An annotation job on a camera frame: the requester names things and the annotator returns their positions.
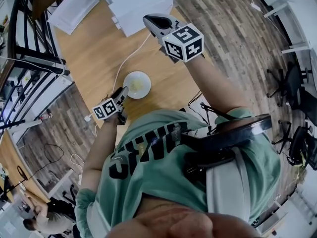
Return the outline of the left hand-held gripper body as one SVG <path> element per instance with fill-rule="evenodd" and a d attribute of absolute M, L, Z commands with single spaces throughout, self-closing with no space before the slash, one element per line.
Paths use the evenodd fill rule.
<path fill-rule="evenodd" d="M 125 122 L 124 107 L 118 104 L 118 99 L 108 98 L 93 107 L 92 110 L 98 120 L 106 120 L 117 114 L 119 122 Z"/>

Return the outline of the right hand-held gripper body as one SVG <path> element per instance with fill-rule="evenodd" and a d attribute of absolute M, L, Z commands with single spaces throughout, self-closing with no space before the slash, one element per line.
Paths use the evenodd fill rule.
<path fill-rule="evenodd" d="M 204 36 L 192 24 L 186 24 L 162 38 L 165 53 L 175 62 L 184 63 L 204 52 Z"/>

